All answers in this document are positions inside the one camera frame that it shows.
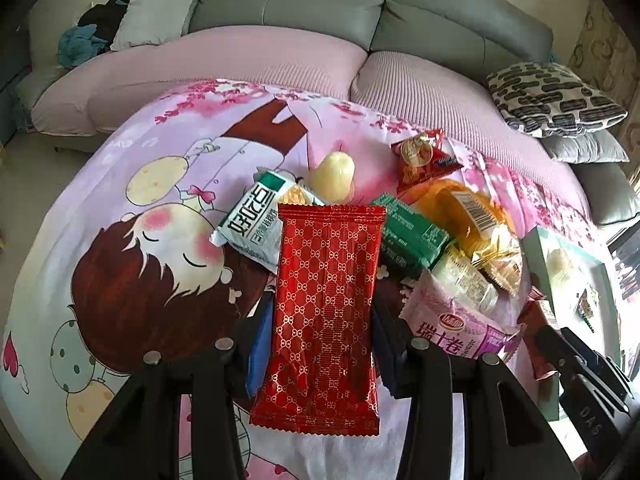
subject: wall pattern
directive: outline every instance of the wall pattern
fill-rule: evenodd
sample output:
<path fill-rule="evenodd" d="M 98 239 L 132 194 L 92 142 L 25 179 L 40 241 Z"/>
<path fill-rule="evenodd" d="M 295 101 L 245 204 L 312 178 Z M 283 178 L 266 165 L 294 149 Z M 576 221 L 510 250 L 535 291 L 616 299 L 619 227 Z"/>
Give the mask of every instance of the wall pattern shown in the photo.
<path fill-rule="evenodd" d="M 620 164 L 640 192 L 640 62 L 638 54 L 602 0 L 590 0 L 569 67 L 628 110 L 628 117 L 609 128 L 630 161 Z"/>

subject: gold pattern on red package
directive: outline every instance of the gold pattern on red package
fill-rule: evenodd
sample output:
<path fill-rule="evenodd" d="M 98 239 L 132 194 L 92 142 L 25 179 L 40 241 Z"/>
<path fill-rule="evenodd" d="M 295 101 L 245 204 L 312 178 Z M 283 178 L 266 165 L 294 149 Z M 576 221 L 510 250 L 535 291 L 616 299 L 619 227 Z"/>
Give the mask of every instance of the gold pattern on red package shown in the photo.
<path fill-rule="evenodd" d="M 271 355 L 251 424 L 380 432 L 370 312 L 382 206 L 278 206 L 283 221 Z"/>

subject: striped pillow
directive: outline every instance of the striped pillow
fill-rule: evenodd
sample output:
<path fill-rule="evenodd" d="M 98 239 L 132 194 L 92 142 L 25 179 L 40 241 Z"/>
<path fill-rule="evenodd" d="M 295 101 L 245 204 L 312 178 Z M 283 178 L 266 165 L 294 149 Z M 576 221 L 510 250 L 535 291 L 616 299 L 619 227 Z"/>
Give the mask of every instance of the striped pillow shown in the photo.
<path fill-rule="evenodd" d="M 518 63 L 486 80 L 505 122 L 532 137 L 580 136 L 626 117 L 626 110 L 557 63 Z"/>

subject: white pillow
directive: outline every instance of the white pillow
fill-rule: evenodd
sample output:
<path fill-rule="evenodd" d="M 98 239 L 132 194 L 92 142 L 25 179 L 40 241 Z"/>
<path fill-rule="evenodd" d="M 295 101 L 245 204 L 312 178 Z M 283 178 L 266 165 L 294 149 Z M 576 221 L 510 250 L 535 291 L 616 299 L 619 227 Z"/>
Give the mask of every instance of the white pillow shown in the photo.
<path fill-rule="evenodd" d="M 186 34 L 198 0 L 130 0 L 111 50 L 159 45 Z"/>

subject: yellow bread package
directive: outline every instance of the yellow bread package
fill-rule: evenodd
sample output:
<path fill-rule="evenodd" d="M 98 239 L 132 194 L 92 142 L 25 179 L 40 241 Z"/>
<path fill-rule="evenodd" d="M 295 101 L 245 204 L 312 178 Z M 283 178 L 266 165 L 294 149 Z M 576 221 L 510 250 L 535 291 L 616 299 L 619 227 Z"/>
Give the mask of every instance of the yellow bread package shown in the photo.
<path fill-rule="evenodd" d="M 454 180 L 433 182 L 413 208 L 456 238 L 477 268 L 516 296 L 522 280 L 522 251 L 508 213 L 483 193 Z"/>

